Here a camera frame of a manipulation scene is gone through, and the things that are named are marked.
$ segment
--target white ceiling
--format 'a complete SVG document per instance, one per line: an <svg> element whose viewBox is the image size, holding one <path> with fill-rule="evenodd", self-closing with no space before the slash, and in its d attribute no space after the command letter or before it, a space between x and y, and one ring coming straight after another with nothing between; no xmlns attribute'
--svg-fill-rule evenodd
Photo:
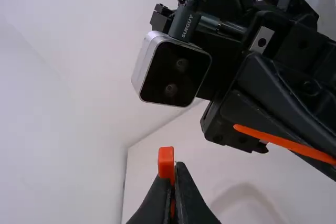
<svg viewBox="0 0 336 224"><path fill-rule="evenodd" d="M181 110L142 103L130 83L156 3L176 0L0 0L0 12L66 83L78 115L130 145Z"/></svg>

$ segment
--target cable connector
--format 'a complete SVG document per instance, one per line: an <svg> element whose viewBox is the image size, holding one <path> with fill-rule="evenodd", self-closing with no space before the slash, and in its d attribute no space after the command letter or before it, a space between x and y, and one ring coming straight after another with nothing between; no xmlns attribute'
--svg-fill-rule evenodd
<svg viewBox="0 0 336 224"><path fill-rule="evenodd" d="M198 25L201 15L188 9L186 6L180 6L175 11L174 20L169 29L168 35L189 42Z"/></svg>

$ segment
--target orange rod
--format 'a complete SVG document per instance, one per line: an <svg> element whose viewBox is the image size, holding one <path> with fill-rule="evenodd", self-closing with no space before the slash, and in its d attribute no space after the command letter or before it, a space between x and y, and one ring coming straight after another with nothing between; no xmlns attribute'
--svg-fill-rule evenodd
<svg viewBox="0 0 336 224"><path fill-rule="evenodd" d="M333 158L327 153L321 152L317 149L314 149L314 148L311 148L311 147L308 147L302 144L298 144L296 142L290 141L282 137L273 136L265 132L254 130L254 129L251 129L251 128L248 128L242 125L235 124L233 128L235 128L235 130L242 132L246 135L250 135L260 140L264 140L266 142L279 145L281 147L284 147L293 152L302 154L304 156L311 157L311 158L326 162L331 165L336 165L336 158Z"/></svg>

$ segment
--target camera lens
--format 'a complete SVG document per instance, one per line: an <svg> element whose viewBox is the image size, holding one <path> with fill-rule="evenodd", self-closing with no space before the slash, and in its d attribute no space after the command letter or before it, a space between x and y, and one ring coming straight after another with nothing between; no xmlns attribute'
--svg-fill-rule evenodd
<svg viewBox="0 0 336 224"><path fill-rule="evenodd" d="M176 68L179 72L184 73L189 65L189 61L187 59L179 59L176 62Z"/></svg>
<svg viewBox="0 0 336 224"><path fill-rule="evenodd" d="M177 88L176 84L168 84L164 89L164 93L168 97L173 97L174 95L176 95L178 90L179 89Z"/></svg>

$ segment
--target orange gripper tip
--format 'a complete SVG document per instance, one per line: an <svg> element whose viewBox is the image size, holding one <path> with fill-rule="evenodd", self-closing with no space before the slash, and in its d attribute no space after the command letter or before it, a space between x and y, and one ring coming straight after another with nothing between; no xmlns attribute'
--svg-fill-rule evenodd
<svg viewBox="0 0 336 224"><path fill-rule="evenodd" d="M157 159L160 178L169 178L170 184L175 184L174 147L161 147Z"/></svg>

